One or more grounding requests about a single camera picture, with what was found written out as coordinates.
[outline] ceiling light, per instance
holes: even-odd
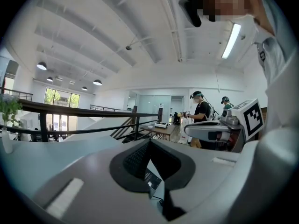
[[[47,70],[47,65],[45,62],[40,62],[39,64],[36,65],[39,69],[41,70]]]
[[[95,85],[102,85],[102,82],[101,82],[100,80],[95,80],[93,83],[94,83]]]
[[[223,59],[228,58],[230,52],[232,51],[232,49],[234,47],[235,41],[238,38],[240,30],[241,30],[241,25],[235,23],[234,26],[233,26],[232,32],[230,34],[229,40],[228,40],[228,44],[226,45],[226,48],[225,48],[224,53],[222,55]]]

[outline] person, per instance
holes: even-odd
[[[294,58],[298,42],[285,15],[274,0],[203,0],[203,8],[210,14],[226,18],[253,17],[256,36],[252,45],[257,47],[257,57],[265,74],[268,88],[282,74],[287,61]],[[268,108],[263,133],[281,127],[278,110]]]
[[[210,115],[211,107],[208,102],[204,100],[204,96],[200,91],[196,91],[191,95],[193,97],[193,102],[198,103],[195,109],[194,115],[184,113],[185,118],[194,119],[195,123],[208,121]],[[203,140],[192,138],[191,147],[204,148],[204,149],[214,149],[215,144],[206,142]]]
[[[229,98],[227,96],[222,97],[221,104],[224,104],[224,110],[229,110],[230,108],[234,107],[234,105],[230,103]]]
[[[174,125],[179,125],[179,118],[178,118],[178,113],[174,112],[174,115],[173,115],[173,124]]]
[[[42,136],[40,134],[32,134],[31,141],[32,142],[42,142]]]
[[[53,139],[54,139],[55,141],[58,141],[58,138],[59,138],[58,134],[54,134],[54,135],[53,135]]]

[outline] ceiling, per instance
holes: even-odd
[[[203,20],[200,28],[194,28],[178,1],[36,0],[35,42],[26,49],[47,63],[52,76],[91,85],[95,79],[105,85],[105,79],[121,70],[178,61],[186,69],[198,64],[243,70],[255,55],[250,48],[252,18],[235,20],[242,25],[240,35],[246,37],[239,37],[223,60],[233,23]]]

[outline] green plant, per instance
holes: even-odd
[[[54,100],[60,100],[60,94],[55,90],[47,88],[45,95],[45,104],[52,105]]]
[[[9,94],[0,94],[0,112],[2,113],[2,119],[4,125],[7,126],[7,122],[18,122],[15,116],[18,110],[22,109],[22,105],[18,102],[18,98]]]
[[[79,95],[72,94],[71,95],[71,105],[70,105],[70,107],[72,107],[72,108],[78,108],[78,106],[79,106],[79,99],[80,99]]]

